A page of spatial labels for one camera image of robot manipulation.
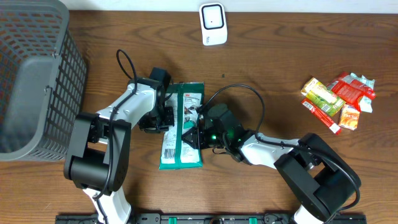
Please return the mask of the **green 3M gloves pack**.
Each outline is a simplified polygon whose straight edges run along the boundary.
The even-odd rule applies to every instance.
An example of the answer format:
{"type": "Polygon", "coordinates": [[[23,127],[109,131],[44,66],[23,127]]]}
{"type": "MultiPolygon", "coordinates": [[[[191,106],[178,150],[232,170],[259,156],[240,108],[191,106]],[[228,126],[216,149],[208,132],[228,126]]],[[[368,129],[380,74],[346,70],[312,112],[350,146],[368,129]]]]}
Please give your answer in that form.
{"type": "Polygon", "coordinates": [[[182,135],[197,127],[197,108],[203,103],[203,82],[170,85],[165,101],[174,112],[174,125],[164,133],[160,157],[160,170],[178,170],[203,166],[201,154],[183,142],[182,135]]]}

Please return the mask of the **green tea drink carton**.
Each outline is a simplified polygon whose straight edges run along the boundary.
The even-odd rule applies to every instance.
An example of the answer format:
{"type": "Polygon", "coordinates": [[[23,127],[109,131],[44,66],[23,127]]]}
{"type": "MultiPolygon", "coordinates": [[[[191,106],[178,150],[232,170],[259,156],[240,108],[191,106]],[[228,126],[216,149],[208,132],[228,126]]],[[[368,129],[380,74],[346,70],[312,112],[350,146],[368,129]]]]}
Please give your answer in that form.
{"type": "Polygon", "coordinates": [[[301,94],[329,116],[334,116],[346,103],[314,77],[304,84],[301,94]]]}

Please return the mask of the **red Nestle sachet stick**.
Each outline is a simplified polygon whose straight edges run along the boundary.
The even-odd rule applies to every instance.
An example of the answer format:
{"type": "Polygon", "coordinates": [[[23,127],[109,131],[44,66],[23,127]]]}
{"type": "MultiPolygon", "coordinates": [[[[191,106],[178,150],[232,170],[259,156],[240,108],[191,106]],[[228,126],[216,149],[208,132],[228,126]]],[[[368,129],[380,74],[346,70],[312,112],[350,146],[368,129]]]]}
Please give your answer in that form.
{"type": "Polygon", "coordinates": [[[301,104],[304,105],[304,107],[306,107],[311,114],[319,119],[325,126],[327,126],[333,134],[339,135],[341,128],[325,112],[323,112],[307,98],[303,99],[301,104]]]}

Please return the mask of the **orange Kleenex tissue pack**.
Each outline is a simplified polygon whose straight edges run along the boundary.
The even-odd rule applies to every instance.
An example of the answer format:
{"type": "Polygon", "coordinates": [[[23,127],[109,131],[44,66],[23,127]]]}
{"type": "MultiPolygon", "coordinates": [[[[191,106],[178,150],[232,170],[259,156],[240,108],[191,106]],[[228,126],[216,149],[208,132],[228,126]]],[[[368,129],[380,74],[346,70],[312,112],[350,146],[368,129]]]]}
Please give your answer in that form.
{"type": "Polygon", "coordinates": [[[360,112],[350,105],[344,105],[338,125],[342,128],[354,131],[358,127],[360,112]]]}

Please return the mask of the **red snack bag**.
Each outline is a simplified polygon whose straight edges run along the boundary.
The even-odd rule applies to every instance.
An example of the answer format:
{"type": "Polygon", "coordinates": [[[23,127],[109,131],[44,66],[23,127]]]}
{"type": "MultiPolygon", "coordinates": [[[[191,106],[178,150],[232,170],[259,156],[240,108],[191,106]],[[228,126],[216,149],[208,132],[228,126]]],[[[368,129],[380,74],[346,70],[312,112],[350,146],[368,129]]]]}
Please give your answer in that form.
{"type": "Polygon", "coordinates": [[[359,112],[362,112],[360,101],[365,96],[370,100],[376,97],[376,93],[370,86],[352,77],[349,72],[342,72],[326,87],[359,112]]]}

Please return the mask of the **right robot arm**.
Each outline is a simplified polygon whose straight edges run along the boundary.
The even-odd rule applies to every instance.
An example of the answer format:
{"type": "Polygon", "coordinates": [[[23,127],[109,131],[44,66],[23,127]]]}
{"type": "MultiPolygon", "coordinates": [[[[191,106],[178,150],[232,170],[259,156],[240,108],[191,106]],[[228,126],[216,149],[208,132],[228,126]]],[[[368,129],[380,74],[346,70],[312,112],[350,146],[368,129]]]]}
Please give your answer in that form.
{"type": "Polygon", "coordinates": [[[328,223],[360,199],[361,180],[318,135],[283,140],[246,129],[225,104],[202,112],[181,139],[194,149],[223,148],[235,161],[275,169],[300,202],[291,223],[328,223]]]}

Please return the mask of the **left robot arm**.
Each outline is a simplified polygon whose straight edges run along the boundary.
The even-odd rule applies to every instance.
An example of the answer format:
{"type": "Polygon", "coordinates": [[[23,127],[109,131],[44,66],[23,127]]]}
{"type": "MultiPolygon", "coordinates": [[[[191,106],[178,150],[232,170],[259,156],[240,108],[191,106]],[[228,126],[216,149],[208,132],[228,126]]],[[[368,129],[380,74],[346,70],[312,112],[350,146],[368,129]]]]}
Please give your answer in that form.
{"type": "Polygon", "coordinates": [[[64,176],[82,189],[98,212],[98,223],[127,223],[132,208],[122,188],[129,164],[131,130],[166,132],[174,112],[165,106],[169,78],[131,80],[127,90],[97,113],[77,115],[64,176]]]}

